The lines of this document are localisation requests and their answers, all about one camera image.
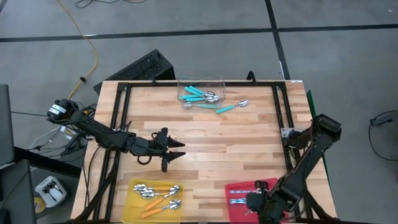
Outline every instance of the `yellow cable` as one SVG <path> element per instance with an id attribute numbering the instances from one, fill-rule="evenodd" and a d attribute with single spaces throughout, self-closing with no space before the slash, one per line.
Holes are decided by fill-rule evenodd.
<path id="1" fill-rule="evenodd" d="M 63 4 L 60 2 L 60 0 L 57 0 L 57 2 L 58 2 L 58 4 L 62 7 L 62 9 L 68 14 L 69 18 L 73 21 L 73 23 L 75 24 L 75 26 L 76 26 L 76 28 L 77 28 L 77 31 L 79 32 L 79 34 L 81 35 L 81 37 L 84 38 L 84 39 L 86 39 L 86 40 L 90 43 L 91 47 L 92 47 L 93 50 L 94 50 L 95 63 L 94 63 L 94 65 L 92 66 L 92 68 L 86 73 L 86 75 L 83 76 L 84 78 L 87 78 L 87 77 L 88 77 L 89 75 L 91 75 L 91 74 L 95 71 L 95 69 L 97 68 L 97 63 L 98 63 L 98 52 L 97 52 L 97 50 L 95 49 L 93 43 L 91 43 L 91 40 L 88 39 L 86 36 L 84 36 L 84 35 L 81 33 L 79 26 L 77 25 L 77 23 L 76 23 L 76 21 L 74 20 L 74 18 L 72 17 L 72 15 L 69 13 L 68 9 L 66 9 L 65 6 L 63 6 Z M 82 83 L 82 81 L 80 80 L 80 81 L 76 84 L 76 86 L 73 88 L 72 92 L 71 92 L 70 95 L 68 96 L 68 100 L 70 100 L 70 98 L 71 98 L 71 97 L 73 96 L 73 94 L 76 92 L 77 88 L 79 88 L 79 86 L 80 86 L 81 83 Z"/>

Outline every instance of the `wooden table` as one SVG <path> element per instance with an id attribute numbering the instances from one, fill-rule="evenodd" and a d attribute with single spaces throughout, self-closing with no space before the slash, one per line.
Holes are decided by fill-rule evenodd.
<path id="1" fill-rule="evenodd" d="M 118 82 L 104 82 L 99 96 L 95 120 L 109 126 Z M 311 114 L 301 82 L 286 81 L 287 93 L 296 128 L 310 126 Z M 286 173 L 280 129 L 275 112 L 272 90 L 267 86 L 226 87 L 225 105 L 248 99 L 245 108 L 236 108 L 223 114 L 212 110 L 184 110 L 177 101 L 175 87 L 134 87 L 131 90 L 127 122 L 129 131 L 150 139 L 152 132 L 168 127 L 169 134 L 186 144 L 172 151 L 187 154 L 172 161 L 169 171 L 160 171 L 160 159 L 152 158 L 149 165 L 141 166 L 131 154 L 122 154 L 118 181 L 113 201 L 112 222 L 120 222 L 129 180 L 132 178 L 167 180 L 185 186 L 183 222 L 228 222 L 224 197 L 227 183 L 277 177 Z M 120 123 L 123 99 L 119 106 Z M 282 94 L 280 106 L 287 126 Z M 88 145 L 85 167 L 96 150 L 95 142 Z M 90 197 L 98 189 L 105 150 L 100 150 L 91 168 Z M 321 160 L 307 179 L 308 189 L 331 216 L 336 216 L 328 179 Z M 81 213 L 85 200 L 85 181 L 81 174 L 72 218 Z M 108 193 L 101 204 L 101 215 Z"/>

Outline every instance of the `black stand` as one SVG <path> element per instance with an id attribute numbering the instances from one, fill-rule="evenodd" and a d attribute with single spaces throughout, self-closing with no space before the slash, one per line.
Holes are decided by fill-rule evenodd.
<path id="1" fill-rule="evenodd" d="M 78 167 L 58 161 L 56 159 L 49 159 L 40 154 L 30 152 L 19 147 L 14 147 L 15 158 L 14 162 L 19 162 L 27 159 L 30 164 L 40 169 L 46 169 L 59 174 L 68 175 L 70 177 L 80 178 L 81 170 Z"/>

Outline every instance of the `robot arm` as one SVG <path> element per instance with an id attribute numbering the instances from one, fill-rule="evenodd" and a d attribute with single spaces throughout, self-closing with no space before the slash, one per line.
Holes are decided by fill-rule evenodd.
<path id="1" fill-rule="evenodd" d="M 162 171 L 167 171 L 170 161 L 185 155 L 185 152 L 167 152 L 169 147 L 182 147 L 183 143 L 167 137 L 168 129 L 162 128 L 158 133 L 152 133 L 152 140 L 137 137 L 135 133 L 124 132 L 123 129 L 114 131 L 111 128 L 95 121 L 78 109 L 77 103 L 70 100 L 56 100 L 47 112 L 47 120 L 64 126 L 73 125 L 87 134 L 94 136 L 99 146 L 112 151 L 130 152 L 137 156 L 138 163 L 146 165 L 152 156 L 162 158 Z M 140 157 L 149 157 L 141 162 Z"/>
<path id="2" fill-rule="evenodd" d="M 283 219 L 284 210 L 291 212 L 298 206 L 307 190 L 305 180 L 309 173 L 325 151 L 340 139 L 340 135 L 340 123 L 324 114 L 314 117 L 310 128 L 301 133 L 292 131 L 289 134 L 285 139 L 285 146 L 308 149 L 295 168 L 281 177 L 270 192 L 263 190 L 247 194 L 248 209 L 259 215 L 260 223 L 279 223 Z"/>

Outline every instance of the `clear plastic container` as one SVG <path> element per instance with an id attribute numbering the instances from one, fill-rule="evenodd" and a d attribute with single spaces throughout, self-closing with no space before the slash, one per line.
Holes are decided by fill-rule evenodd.
<path id="1" fill-rule="evenodd" d="M 153 207 L 151 210 L 155 210 L 157 208 L 162 208 L 166 205 L 169 204 L 171 200 L 181 200 L 181 206 L 176 209 L 176 210 L 171 210 L 166 208 L 165 210 L 156 213 L 154 215 L 151 215 L 147 218 L 141 218 L 141 215 L 145 213 L 146 211 L 144 210 L 145 206 L 151 204 L 152 202 L 158 200 L 161 198 L 161 196 L 155 196 L 152 199 L 143 199 L 141 198 L 140 194 L 135 192 L 134 186 L 137 184 L 145 184 L 148 187 L 172 187 L 174 185 L 179 185 L 180 190 L 176 195 L 169 196 L 163 201 L 161 201 L 159 204 L 157 204 L 155 207 Z M 155 192 L 157 193 L 162 193 L 162 192 L 167 192 L 164 190 L 156 190 Z M 124 204 L 123 208 L 123 214 L 122 214 L 122 222 L 123 223 L 180 223 L 181 221 L 181 216 L 182 216 L 182 207 L 184 205 L 184 200 L 183 200 L 183 192 L 184 192 L 184 187 L 182 184 L 178 183 L 172 183 L 172 182 L 164 182 L 164 181 L 155 181 L 155 180 L 144 180 L 144 179 L 131 179 L 129 183 L 129 189 L 127 192 L 127 198 L 126 198 L 126 203 Z"/>
<path id="2" fill-rule="evenodd" d="M 190 101 L 189 98 L 185 98 L 188 96 L 194 96 L 195 94 L 186 88 L 190 88 L 190 86 L 194 87 L 193 90 L 197 89 L 201 92 L 201 95 L 197 95 L 196 97 L 192 97 L 193 99 L 200 99 L 200 101 Z M 211 102 L 204 100 L 203 96 L 204 92 L 212 92 L 214 95 L 219 96 L 219 100 L 217 102 Z M 177 99 L 182 103 L 191 103 L 193 105 L 192 108 L 195 109 L 207 109 L 205 107 L 200 107 L 197 105 L 215 105 L 217 108 L 221 106 L 221 102 L 223 102 L 226 98 L 225 95 L 225 81 L 223 76 L 217 77 L 185 77 L 180 76 L 177 83 Z"/>

